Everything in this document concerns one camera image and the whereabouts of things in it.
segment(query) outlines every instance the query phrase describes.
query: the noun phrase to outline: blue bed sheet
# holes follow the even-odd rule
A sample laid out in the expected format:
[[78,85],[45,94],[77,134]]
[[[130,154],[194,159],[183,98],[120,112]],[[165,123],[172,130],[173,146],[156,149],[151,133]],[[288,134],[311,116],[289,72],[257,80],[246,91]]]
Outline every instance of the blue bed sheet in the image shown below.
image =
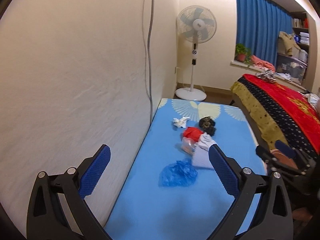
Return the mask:
[[[213,139],[226,156],[241,167],[265,175],[248,123],[237,107],[162,99],[149,132],[105,225],[113,240],[205,240],[222,220],[234,197],[225,191],[214,170],[197,169],[195,184],[163,187],[160,173],[177,160],[191,158],[180,149],[183,128],[173,118],[190,116],[188,126],[212,116],[216,122]],[[250,225],[260,196],[255,195],[238,233]]]

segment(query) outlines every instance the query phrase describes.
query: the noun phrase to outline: pink cloth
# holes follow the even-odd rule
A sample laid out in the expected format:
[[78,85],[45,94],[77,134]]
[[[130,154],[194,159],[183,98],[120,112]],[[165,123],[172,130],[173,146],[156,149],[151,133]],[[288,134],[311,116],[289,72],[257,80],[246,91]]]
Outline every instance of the pink cloth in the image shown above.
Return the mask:
[[253,64],[255,64],[257,67],[266,67],[270,70],[272,70],[273,72],[276,71],[275,66],[273,66],[270,62],[267,62],[265,60],[259,59],[257,56],[252,55],[251,56],[251,61]]

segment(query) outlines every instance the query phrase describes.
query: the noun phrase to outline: bed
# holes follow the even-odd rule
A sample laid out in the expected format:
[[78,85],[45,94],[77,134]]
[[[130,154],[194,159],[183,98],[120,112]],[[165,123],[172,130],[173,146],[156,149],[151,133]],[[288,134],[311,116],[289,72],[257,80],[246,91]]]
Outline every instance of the bed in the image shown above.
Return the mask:
[[[189,187],[163,187],[160,173],[169,164],[191,158],[180,149],[183,128],[173,118],[190,116],[188,126],[211,116],[216,122],[213,139],[241,167],[265,175],[255,154],[257,142],[242,111],[233,106],[162,99],[152,125],[105,225],[114,240],[207,239],[231,206],[216,172],[197,169],[196,182]],[[260,196],[255,195],[239,233],[249,227]]]
[[313,158],[319,155],[319,116],[301,93],[250,74],[239,78],[231,91],[260,145],[272,150],[281,140]]

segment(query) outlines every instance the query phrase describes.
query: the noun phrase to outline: red bedspread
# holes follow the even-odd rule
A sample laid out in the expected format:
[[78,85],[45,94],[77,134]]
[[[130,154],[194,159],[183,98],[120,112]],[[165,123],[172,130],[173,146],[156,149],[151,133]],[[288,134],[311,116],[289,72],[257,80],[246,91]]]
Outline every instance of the red bedspread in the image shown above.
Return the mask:
[[287,112],[319,154],[320,120],[317,112],[310,106],[307,99],[297,91],[278,83],[270,84],[250,74],[244,74],[243,76],[246,80],[264,90]]

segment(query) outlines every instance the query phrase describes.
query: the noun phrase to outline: blue curtain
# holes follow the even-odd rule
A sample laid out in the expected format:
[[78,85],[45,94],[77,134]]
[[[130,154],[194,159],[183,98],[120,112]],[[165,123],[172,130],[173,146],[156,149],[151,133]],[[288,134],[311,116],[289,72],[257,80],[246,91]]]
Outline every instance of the blue curtain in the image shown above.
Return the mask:
[[292,33],[292,18],[270,0],[237,0],[237,43],[276,65],[279,32]]

